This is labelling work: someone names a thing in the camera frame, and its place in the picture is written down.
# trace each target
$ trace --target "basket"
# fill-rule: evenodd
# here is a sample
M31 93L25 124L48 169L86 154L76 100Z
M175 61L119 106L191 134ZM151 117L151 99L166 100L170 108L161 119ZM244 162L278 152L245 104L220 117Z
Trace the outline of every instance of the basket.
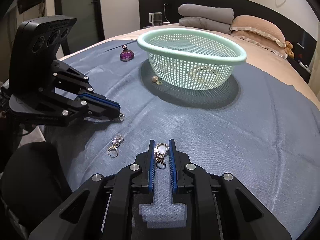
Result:
M200 30L167 28L147 32L138 46L148 52L156 75L181 88L208 90L222 85L247 53L238 44Z

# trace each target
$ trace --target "door frame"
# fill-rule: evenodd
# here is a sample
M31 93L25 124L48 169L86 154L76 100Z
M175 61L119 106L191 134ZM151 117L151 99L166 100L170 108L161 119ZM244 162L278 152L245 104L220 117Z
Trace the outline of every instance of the door frame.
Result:
M92 4L93 4L93 9L94 9L94 18L95 18L95 22L96 22L98 40L99 41L104 41L105 40L105 36L104 36L103 23L102 23L100 0L93 0ZM54 0L54 9L55 9L55 14L56 15L63 14L63 12L62 12L62 1L61 0ZM65 39L64 41L61 42L61 47L62 47L62 50L63 50L63 54L65 56L70 54L68 39Z

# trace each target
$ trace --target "purple glass bottle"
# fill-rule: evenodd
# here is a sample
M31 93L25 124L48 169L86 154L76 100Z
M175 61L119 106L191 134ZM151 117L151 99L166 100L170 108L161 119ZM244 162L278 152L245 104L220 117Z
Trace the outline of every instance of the purple glass bottle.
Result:
M134 53L131 50L128 50L128 46L124 44L122 46L123 51L120 53L120 60L121 61L129 61L134 58Z

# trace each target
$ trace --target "bed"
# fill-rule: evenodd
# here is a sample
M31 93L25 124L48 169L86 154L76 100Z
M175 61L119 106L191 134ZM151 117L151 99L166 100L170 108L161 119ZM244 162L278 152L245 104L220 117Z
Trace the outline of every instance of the bed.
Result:
M288 61L217 32L248 56L225 90L193 94L150 85L153 73L137 37L152 29L180 27L116 36L60 59L87 75L95 92L119 102L125 115L122 123L76 120L68 127L44 129L46 140L58 149L71 189L94 173L117 173L148 148L150 139L167 143L174 138L177 149L208 172L233 173L296 239L320 204L320 102ZM119 60L123 44L135 53L132 61ZM117 134L124 143L112 159L106 151ZM170 194L169 169L157 169L153 204L134 208L132 239L172 239L172 230L190 238L188 230L181 231L189 223L187 205L171 204Z

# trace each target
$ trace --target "pearl bead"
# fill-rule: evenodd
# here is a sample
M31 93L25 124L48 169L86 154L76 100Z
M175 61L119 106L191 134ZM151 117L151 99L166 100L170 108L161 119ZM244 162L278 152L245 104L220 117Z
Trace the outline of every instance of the pearl bead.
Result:
M157 76L152 77L152 82L157 82L158 80L159 80L159 78Z

